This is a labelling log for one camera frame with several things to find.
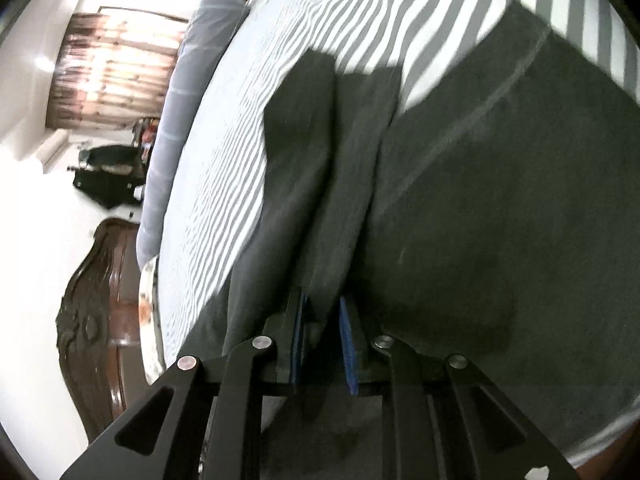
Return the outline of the dark grey denim pants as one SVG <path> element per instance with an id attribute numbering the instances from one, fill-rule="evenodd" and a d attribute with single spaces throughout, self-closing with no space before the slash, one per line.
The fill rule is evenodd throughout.
<path id="1" fill-rule="evenodd" d="M 377 479 L 382 405 L 349 399 L 340 302 L 421 356 L 461 353 L 577 474 L 639 418 L 639 107 L 512 3 L 408 110 L 400 71 L 309 50 L 264 110 L 264 202 L 181 347 L 219 358 L 293 289 L 306 390 L 264 479 Z"/>

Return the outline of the floral pillow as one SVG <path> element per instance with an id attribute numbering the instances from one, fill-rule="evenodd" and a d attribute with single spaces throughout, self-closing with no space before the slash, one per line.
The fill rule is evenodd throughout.
<path id="1" fill-rule="evenodd" d="M 149 385 L 166 370 L 157 292 L 157 260 L 155 256 L 145 263 L 139 283 L 140 349 L 144 376 Z"/>

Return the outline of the dark wooden headboard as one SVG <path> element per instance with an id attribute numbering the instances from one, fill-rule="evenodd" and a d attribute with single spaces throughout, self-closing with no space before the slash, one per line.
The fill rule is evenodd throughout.
<path id="1" fill-rule="evenodd" d="M 103 220 L 56 316 L 58 362 L 93 441 L 148 388 L 140 346 L 138 226 Z"/>

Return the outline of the black hanging clothes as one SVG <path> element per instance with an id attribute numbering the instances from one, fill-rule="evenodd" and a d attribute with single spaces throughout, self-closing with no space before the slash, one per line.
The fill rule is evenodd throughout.
<path id="1" fill-rule="evenodd" d="M 69 166 L 73 186 L 101 207 L 111 210 L 141 203 L 137 189 L 145 185 L 146 167 L 133 145 L 105 144 L 81 150 Z"/>

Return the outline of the patterned window curtain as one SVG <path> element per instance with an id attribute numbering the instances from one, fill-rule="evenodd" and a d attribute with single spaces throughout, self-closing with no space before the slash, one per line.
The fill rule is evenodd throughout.
<path id="1" fill-rule="evenodd" d="M 104 8 L 72 15 L 49 90 L 49 129 L 125 129 L 160 116 L 180 44 L 183 18 Z"/>

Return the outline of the grey white striped bedsheet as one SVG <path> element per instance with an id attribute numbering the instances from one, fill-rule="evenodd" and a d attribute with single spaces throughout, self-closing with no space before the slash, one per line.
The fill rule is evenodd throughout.
<path id="1" fill-rule="evenodd" d="M 166 356 L 218 358 L 300 289 L 305 391 L 264 478 L 378 478 L 338 384 L 341 307 L 467 356 L 586 478 L 639 426 L 639 107 L 517 2 L 259 0 L 182 153 L 160 248 Z"/>

